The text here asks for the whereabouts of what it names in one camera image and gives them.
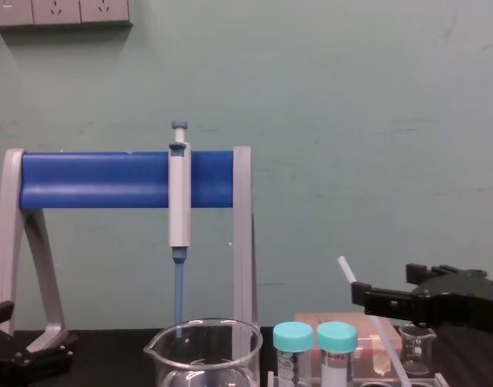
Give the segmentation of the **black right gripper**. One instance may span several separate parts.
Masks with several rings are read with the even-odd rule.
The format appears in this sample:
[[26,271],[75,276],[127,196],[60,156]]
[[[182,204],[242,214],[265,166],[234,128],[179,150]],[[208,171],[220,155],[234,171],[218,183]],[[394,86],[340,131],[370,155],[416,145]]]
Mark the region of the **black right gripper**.
[[493,334],[493,280],[477,269],[406,264],[410,292],[354,281],[351,301],[367,315],[413,322],[420,327],[455,325]]

